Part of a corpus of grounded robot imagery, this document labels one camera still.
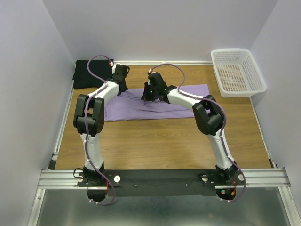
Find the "purple t shirt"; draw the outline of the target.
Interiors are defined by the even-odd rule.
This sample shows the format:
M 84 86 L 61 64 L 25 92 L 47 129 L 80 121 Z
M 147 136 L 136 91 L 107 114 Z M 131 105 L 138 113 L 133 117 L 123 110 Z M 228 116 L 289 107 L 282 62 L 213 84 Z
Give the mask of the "purple t shirt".
M 105 106 L 104 119 L 110 121 L 191 118 L 193 112 L 175 104 L 142 100 L 143 89 L 128 89 Z

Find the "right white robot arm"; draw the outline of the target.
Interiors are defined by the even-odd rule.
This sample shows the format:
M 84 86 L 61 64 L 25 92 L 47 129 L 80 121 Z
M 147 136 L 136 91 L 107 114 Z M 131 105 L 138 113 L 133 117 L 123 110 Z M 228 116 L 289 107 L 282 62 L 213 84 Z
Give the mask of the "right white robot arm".
M 212 146 L 216 160 L 217 181 L 223 185 L 232 181 L 238 167 L 225 139 L 225 112 L 215 98 L 212 95 L 196 96 L 184 92 L 176 86 L 168 86 L 160 73 L 150 72 L 148 81 L 144 83 L 142 100 L 156 99 L 168 104 L 179 105 L 193 112 L 197 128 L 207 136 Z

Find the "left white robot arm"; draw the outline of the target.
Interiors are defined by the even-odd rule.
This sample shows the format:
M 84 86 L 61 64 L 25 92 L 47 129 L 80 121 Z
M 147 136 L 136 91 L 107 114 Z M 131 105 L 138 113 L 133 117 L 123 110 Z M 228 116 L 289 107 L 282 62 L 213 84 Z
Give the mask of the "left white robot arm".
M 73 125 L 80 134 L 85 152 L 85 165 L 83 180 L 92 185 L 99 186 L 109 179 L 101 172 L 103 158 L 100 151 L 100 132 L 104 127 L 105 106 L 113 97 L 119 96 L 127 90 L 126 77 L 130 71 L 129 66 L 115 64 L 112 75 L 103 82 L 103 85 L 88 95 L 79 95 Z

